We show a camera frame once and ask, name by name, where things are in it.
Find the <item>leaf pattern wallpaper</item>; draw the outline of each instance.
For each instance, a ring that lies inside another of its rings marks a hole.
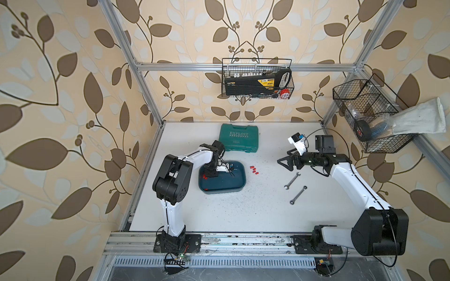
[[[427,134],[450,159],[450,3],[405,0],[365,67],[401,108],[440,97],[447,133]],[[350,147],[351,160],[373,189],[409,216],[406,252],[400,256],[405,279],[450,280],[450,184],[413,143],[395,154],[367,154],[342,115],[329,125]],[[347,148],[334,134],[338,151]]]
[[[0,279],[89,280],[152,113],[97,1],[0,0],[0,27]]]
[[[353,63],[386,0],[112,0],[141,62]]]

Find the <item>brown leaf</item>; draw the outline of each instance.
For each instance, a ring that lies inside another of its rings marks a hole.
[[[296,110],[299,112],[307,113],[310,112],[312,109],[311,107],[297,107]]]
[[[437,78],[444,79],[450,76],[450,60],[445,57],[428,55],[428,68]]]
[[[347,30],[347,27],[343,23],[333,22],[333,23],[325,24],[324,30],[328,36],[337,37],[337,36],[341,36],[342,34],[344,34],[345,30]]]
[[[139,141],[136,142],[135,146],[133,147],[133,152],[131,153],[131,158],[136,159],[139,153]]]
[[[93,266],[86,268],[75,281],[88,281],[93,268]]]
[[[367,157],[367,167],[372,171],[384,163],[386,153],[370,153]]]
[[[358,19],[360,22],[370,20],[383,5],[383,0],[364,0],[358,10]]]
[[[228,28],[219,27],[216,32],[214,32],[214,36],[212,37],[213,42],[223,42],[228,37]]]
[[[131,89],[131,71],[129,69],[125,70],[125,78],[126,83],[128,84],[128,88]]]
[[[99,42],[106,48],[114,47],[114,39],[106,29],[102,28],[97,29],[96,31],[94,31],[94,34],[95,37],[97,37],[97,39],[99,40]]]
[[[277,64],[277,63],[278,63],[278,57],[275,57],[275,58],[269,60],[267,64]]]
[[[14,127],[22,119],[22,109],[13,104],[0,104],[0,133]]]
[[[274,111],[275,107],[265,107],[259,111],[260,116],[266,116]]]
[[[6,160],[28,169],[49,170],[58,166],[67,153],[67,148],[54,139],[38,138],[16,148]]]
[[[403,6],[407,8],[414,8],[415,6],[417,6],[417,0],[404,0]]]
[[[194,122],[194,117],[185,117],[180,120],[181,122]]]
[[[365,42],[367,41],[367,38],[369,37],[369,35],[372,33],[372,29],[368,29],[366,32],[366,35],[364,35],[364,40],[363,40],[363,44],[365,44]]]
[[[0,210],[0,235],[2,235],[22,212],[23,201],[12,203]]]
[[[419,101],[419,97],[419,83],[417,82],[414,75],[409,74],[398,90],[395,102],[400,106],[401,109],[407,109],[416,105]]]
[[[422,213],[438,221],[450,223],[450,208],[439,198],[421,189],[413,190],[409,195]]]
[[[84,97],[87,105],[94,113],[99,113],[103,106],[103,95],[94,75],[88,74],[84,84]]]
[[[372,70],[372,74],[375,74],[373,76],[373,79],[375,80],[375,82],[380,85],[381,87],[384,86],[384,74],[381,70],[374,68]]]
[[[372,106],[370,105],[370,103],[367,103],[365,108],[364,108],[364,112],[362,113],[364,116],[372,116],[375,115],[374,109],[372,108]]]
[[[292,123],[297,123],[297,122],[304,122],[305,120],[303,120],[302,118],[299,117],[291,117],[291,122]]]
[[[111,150],[112,160],[119,166],[119,168],[123,169],[126,164],[126,156],[123,150],[119,148],[115,148]]]
[[[319,83],[319,88],[325,87],[325,85],[327,85],[328,82],[330,82],[330,75],[322,79],[322,81]]]
[[[119,123],[120,128],[125,132],[130,124],[130,111],[128,110],[126,102],[123,102],[122,108],[120,109]]]
[[[112,71],[111,82],[113,85],[117,85],[120,81],[120,77],[122,76],[122,69],[120,67],[116,67]]]
[[[212,113],[218,115],[218,116],[225,116],[226,112],[223,108],[220,107],[211,107]]]
[[[450,159],[450,145],[442,150],[442,153]]]
[[[444,259],[435,259],[428,267],[431,279],[433,281],[450,280],[450,269]]]
[[[76,53],[68,54],[59,58],[56,66],[61,76],[69,77],[77,67],[78,56]]]
[[[215,21],[220,21],[224,17],[224,7],[217,0],[205,0],[205,7],[208,15]]]
[[[188,110],[189,110],[189,108],[185,108],[185,107],[175,107],[175,109],[174,109],[174,111],[178,112],[178,113],[183,113],[183,112],[186,112]]]
[[[170,87],[169,82],[162,76],[159,76],[159,82],[166,88]]]
[[[165,37],[171,30],[172,26],[165,23],[155,23],[150,26],[150,33],[155,37]]]
[[[383,163],[373,171],[373,177],[379,183],[387,183],[394,174],[395,165],[393,162]]]
[[[216,73],[205,73],[206,77],[212,82],[216,84],[221,83],[221,77]]]
[[[403,30],[394,30],[383,39],[381,42],[381,48],[388,50],[392,49],[400,44],[406,36],[406,32]]]
[[[52,39],[55,29],[53,27],[53,22],[48,15],[40,18],[37,23],[37,34],[42,42],[47,42]]]
[[[116,0],[116,5],[122,16],[129,22],[139,21],[139,6],[135,0]]]
[[[86,206],[91,196],[92,190],[89,187],[77,189],[59,205],[53,213],[52,219],[68,219],[76,215]]]
[[[411,281],[426,281],[422,276],[420,276],[420,274],[412,271],[411,269],[407,269],[406,271],[407,271]]]
[[[117,201],[119,201],[119,197],[120,197],[119,191],[116,191],[113,193],[113,195],[109,199],[105,214],[108,214],[109,212],[111,212],[114,209],[114,207],[117,205]]]
[[[75,259],[71,256],[63,256],[56,272],[56,281],[70,281],[75,273]]]
[[[95,6],[97,6],[99,1],[98,0],[87,0],[86,2],[89,7],[95,7]]]
[[[312,101],[312,96],[309,94],[303,94],[303,95],[301,95],[301,98],[306,101]]]
[[[184,100],[185,99],[185,95],[178,95],[178,96],[176,96],[175,98],[174,98],[174,100],[176,100],[176,101],[182,101],[182,100]]]
[[[318,62],[318,63],[321,63],[321,64],[333,64],[333,63],[334,63],[334,60],[332,60],[332,59],[326,59],[326,60],[321,61],[321,62]]]
[[[116,163],[106,160],[105,172],[108,179],[112,180],[113,182],[117,181],[122,174],[122,171],[120,170],[119,166],[116,165]]]
[[[333,123],[333,126],[336,127],[336,124],[338,123],[338,116],[336,114],[333,115],[331,122]]]
[[[143,105],[141,106],[141,112],[142,112],[142,114],[144,114],[144,115],[148,115],[148,114],[149,114],[149,107],[148,107],[146,104],[143,104]]]
[[[24,255],[24,251],[12,251],[0,254],[0,275],[18,263]]]
[[[270,42],[280,42],[281,35],[276,27],[268,27],[265,36],[269,39]]]
[[[232,113],[229,115],[229,119],[230,119],[231,121],[235,121],[235,120],[237,120],[237,119],[239,118],[239,116],[241,116],[241,112],[240,112],[240,111],[235,111],[235,112],[232,112]]]
[[[292,4],[294,3],[294,0],[280,0],[278,1],[274,9],[272,10],[272,17],[276,21],[280,21],[284,19],[288,13],[291,11]]]
[[[353,156],[353,158],[358,161],[359,159],[361,159],[360,157],[360,151],[358,150],[358,148],[356,147],[356,145],[354,143],[351,143],[350,146],[350,151],[351,151],[351,155]]]
[[[131,36],[130,36],[130,33],[128,32],[128,30],[125,30],[124,32],[125,32],[126,39],[128,40],[128,44],[131,45]]]
[[[255,120],[255,114],[251,111],[244,112],[244,115],[245,115],[245,118],[247,118],[247,120],[249,120],[249,121]]]

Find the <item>wrench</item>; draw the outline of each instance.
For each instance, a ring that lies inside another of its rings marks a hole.
[[[291,186],[291,184],[294,182],[294,180],[295,180],[299,175],[300,175],[300,173],[297,173],[297,174],[294,176],[294,178],[291,179],[291,181],[290,181],[288,184],[286,184],[286,185],[284,186],[284,188],[285,188],[285,189],[289,189],[289,186]]]
[[[297,200],[297,198],[307,189],[308,187],[305,185],[303,187],[303,189],[297,194],[297,196],[294,197],[294,199],[290,200],[289,203],[291,203],[291,205],[294,205],[295,200]]]

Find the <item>wire basket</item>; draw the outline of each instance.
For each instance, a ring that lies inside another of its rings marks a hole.
[[[419,134],[398,134],[385,138],[363,141],[357,133],[357,121],[372,122],[384,113],[390,116],[399,112],[399,107],[391,103],[379,90],[374,75],[368,80],[352,80],[333,88],[333,100],[344,114],[361,147],[366,153],[395,153]],[[387,84],[385,84],[404,104],[406,104]],[[356,119],[350,108],[358,111],[362,117]]]
[[[292,72],[281,87],[265,84],[274,75],[290,69],[292,60],[287,58],[223,58],[222,59],[222,98],[271,98],[289,99],[294,91]]]

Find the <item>teal tray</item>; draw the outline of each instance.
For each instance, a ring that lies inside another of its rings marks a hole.
[[[219,141],[224,144],[226,151],[256,152],[258,139],[259,133],[256,126],[222,124],[220,128]]]
[[[217,177],[203,178],[205,174],[205,165],[198,171],[198,187],[206,194],[227,193],[241,191],[245,185],[245,169],[242,163],[237,161],[227,161],[233,165],[234,170],[231,173],[219,172]]]

